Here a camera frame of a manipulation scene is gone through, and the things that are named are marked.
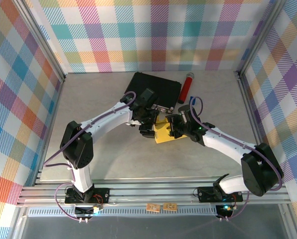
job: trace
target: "colorful checkered backdrop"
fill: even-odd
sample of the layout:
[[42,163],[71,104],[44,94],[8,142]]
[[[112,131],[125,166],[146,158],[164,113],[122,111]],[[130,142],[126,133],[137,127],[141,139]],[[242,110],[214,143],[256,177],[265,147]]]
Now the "colorful checkered backdrop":
[[288,0],[247,71],[261,134],[285,173],[297,215],[297,0]]
[[27,2],[62,66],[81,73],[236,69],[274,0]]
[[0,0],[0,238],[32,179],[59,86],[11,0]]

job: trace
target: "red cylinder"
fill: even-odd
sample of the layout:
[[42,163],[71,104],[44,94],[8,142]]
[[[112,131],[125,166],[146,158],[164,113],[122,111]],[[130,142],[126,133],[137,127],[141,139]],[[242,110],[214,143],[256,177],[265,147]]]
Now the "red cylinder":
[[185,102],[186,96],[188,94],[188,91],[189,91],[190,85],[192,84],[193,79],[194,79],[193,73],[188,73],[186,75],[185,83],[183,85],[183,88],[182,88],[182,90],[179,94],[178,100],[177,100],[178,103],[183,104]]

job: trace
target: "plaid wallpaper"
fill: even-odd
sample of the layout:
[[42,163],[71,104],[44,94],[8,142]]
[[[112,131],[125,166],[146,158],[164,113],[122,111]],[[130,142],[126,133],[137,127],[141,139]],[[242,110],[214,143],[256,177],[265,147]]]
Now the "plaid wallpaper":
[[62,66],[81,73],[236,69],[274,0],[27,2]]
[[11,0],[0,0],[0,238],[32,179],[60,81]]
[[261,134],[282,164],[297,215],[297,0],[287,1],[246,76]]

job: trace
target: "blue object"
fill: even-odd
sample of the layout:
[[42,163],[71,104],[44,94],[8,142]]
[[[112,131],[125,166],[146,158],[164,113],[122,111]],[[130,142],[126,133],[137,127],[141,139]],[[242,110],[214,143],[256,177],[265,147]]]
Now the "blue object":
[[189,104],[190,104],[190,102],[191,102],[191,100],[192,100],[193,97],[194,97],[194,96],[191,96],[191,97],[190,97],[190,99],[189,99]]

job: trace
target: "small wooden piece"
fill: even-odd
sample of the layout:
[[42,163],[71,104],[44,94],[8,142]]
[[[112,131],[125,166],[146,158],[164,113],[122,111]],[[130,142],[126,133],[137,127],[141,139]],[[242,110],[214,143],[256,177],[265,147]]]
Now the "small wooden piece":
[[164,203],[163,210],[166,211],[177,211],[177,204],[176,203]]
[[147,211],[160,213],[160,205],[159,204],[148,203],[147,204]]

